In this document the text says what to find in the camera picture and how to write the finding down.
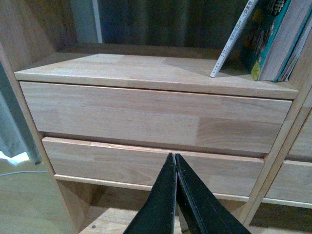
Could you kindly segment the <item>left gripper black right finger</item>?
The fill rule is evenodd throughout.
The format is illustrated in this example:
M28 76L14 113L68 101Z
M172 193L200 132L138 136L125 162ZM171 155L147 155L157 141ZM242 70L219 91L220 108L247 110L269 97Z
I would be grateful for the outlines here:
M192 234L249 234L180 154L175 155L177 203Z

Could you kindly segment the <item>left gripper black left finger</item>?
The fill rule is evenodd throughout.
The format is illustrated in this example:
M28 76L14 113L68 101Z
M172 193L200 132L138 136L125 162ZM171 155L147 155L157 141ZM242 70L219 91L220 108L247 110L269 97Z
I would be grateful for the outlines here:
M175 229L176 160L169 153L142 208L125 234L172 234Z

